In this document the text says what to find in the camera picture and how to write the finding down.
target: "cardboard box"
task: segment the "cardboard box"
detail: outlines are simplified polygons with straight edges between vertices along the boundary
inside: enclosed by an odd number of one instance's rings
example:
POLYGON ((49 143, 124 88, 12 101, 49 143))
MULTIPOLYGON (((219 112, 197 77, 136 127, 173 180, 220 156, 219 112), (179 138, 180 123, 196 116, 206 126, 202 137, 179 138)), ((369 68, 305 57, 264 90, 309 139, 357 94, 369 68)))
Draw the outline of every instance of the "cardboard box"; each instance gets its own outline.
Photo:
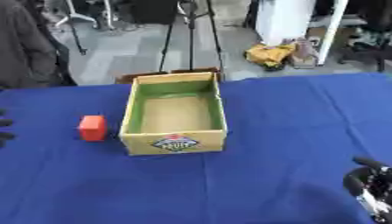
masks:
POLYGON ((134 79, 120 131, 129 154, 221 151, 226 134, 215 73, 134 79))

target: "floor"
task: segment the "floor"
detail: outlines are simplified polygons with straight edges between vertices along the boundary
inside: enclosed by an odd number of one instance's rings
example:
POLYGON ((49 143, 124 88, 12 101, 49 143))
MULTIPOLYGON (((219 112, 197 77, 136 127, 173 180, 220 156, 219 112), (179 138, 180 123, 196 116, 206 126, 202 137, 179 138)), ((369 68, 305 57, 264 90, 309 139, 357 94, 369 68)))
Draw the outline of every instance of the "floor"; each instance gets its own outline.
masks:
MULTIPOLYGON (((363 63, 336 63, 333 54, 324 66, 312 70, 296 70, 290 66, 280 72, 264 72, 258 65, 247 62, 242 53, 257 43, 254 31, 241 28, 247 12, 246 1, 215 0, 220 42, 223 48, 225 75, 228 81, 247 78, 301 75, 301 74, 342 74, 375 71, 375 65, 363 63)), ((197 21, 195 38, 195 66, 215 67, 218 60, 214 48, 213 34, 208 17, 197 21)), ((156 72, 161 50, 165 42, 167 26, 148 24, 131 31, 97 31, 89 23, 77 24, 83 47, 88 49, 81 56, 69 31, 58 34, 59 39, 71 49, 71 72, 81 85, 114 83, 116 76, 156 72)), ((188 30, 182 18, 178 18, 173 31, 171 47, 165 70, 188 67, 188 30)))

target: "box label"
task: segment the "box label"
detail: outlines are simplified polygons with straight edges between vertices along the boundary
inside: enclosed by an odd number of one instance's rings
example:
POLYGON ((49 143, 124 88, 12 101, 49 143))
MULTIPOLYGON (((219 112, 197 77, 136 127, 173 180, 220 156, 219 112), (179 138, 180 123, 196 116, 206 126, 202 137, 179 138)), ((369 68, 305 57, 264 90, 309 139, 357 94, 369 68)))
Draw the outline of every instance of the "box label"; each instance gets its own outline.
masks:
POLYGON ((187 136, 169 135, 159 139, 152 146, 168 151, 178 152, 191 148, 197 144, 199 144, 199 142, 187 136))

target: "tripod leg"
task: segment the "tripod leg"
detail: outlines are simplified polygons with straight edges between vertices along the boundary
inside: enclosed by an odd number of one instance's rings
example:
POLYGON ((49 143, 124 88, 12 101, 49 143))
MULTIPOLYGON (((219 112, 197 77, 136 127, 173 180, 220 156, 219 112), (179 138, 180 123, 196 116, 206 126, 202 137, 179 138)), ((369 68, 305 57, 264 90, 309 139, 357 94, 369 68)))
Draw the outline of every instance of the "tripod leg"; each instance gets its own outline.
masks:
POLYGON ((210 21, 211 21, 211 26, 213 28, 213 39, 215 40, 215 48, 216 48, 216 53, 218 54, 218 59, 219 59, 219 63, 220 63, 220 72, 222 74, 224 74, 223 72, 223 58, 222 58, 222 49, 221 49, 221 44, 218 38, 218 30, 216 29, 216 23, 215 23, 215 12, 213 9, 213 4, 211 2, 211 0, 206 0, 206 5, 208 8, 208 16, 210 17, 210 21))
POLYGON ((189 70, 193 70, 193 58, 194 58, 194 29, 196 28, 196 3, 194 0, 191 1, 191 12, 189 13, 189 70))
POLYGON ((172 38, 172 30, 174 26, 175 16, 171 24, 169 25, 169 29, 167 30, 166 41, 164 42, 164 49, 162 50, 162 58, 161 64, 159 66, 159 72, 162 73, 164 70, 164 64, 166 60, 167 50, 169 49, 170 39, 172 38))
POLYGON ((66 10, 66 16, 69 18, 68 22, 69 22, 69 26, 71 26, 71 32, 72 32, 73 38, 75 39, 76 46, 78 47, 78 50, 81 55, 86 55, 87 50, 81 46, 81 40, 79 39, 79 36, 76 32, 76 29, 74 26, 74 21, 71 18, 71 9, 69 8, 69 5, 67 3, 65 3, 65 6, 66 7, 64 7, 64 8, 66 10))

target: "office chair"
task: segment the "office chair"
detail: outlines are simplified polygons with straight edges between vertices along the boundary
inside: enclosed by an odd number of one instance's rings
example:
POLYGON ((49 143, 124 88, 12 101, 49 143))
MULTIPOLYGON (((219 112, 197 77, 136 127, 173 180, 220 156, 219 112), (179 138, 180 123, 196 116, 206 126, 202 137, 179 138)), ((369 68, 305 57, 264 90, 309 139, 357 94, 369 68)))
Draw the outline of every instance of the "office chair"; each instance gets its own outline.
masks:
POLYGON ((374 59, 377 63, 377 71, 385 70, 385 59, 388 58, 388 46, 392 32, 392 0, 377 0, 372 3, 364 3, 360 10, 360 16, 367 21, 363 29, 375 33, 376 43, 356 42, 341 51, 338 62, 345 64, 348 60, 374 59))

